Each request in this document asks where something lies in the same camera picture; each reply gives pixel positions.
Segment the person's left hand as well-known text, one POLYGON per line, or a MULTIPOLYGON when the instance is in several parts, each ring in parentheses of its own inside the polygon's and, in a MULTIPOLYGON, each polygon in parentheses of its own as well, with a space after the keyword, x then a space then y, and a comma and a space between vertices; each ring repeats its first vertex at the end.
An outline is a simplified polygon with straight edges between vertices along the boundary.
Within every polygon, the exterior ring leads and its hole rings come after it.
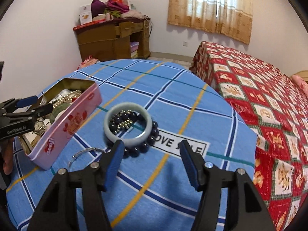
POLYGON ((2 143, 2 157, 4 160, 3 170, 6 175, 13 171, 13 138, 10 138, 2 143))

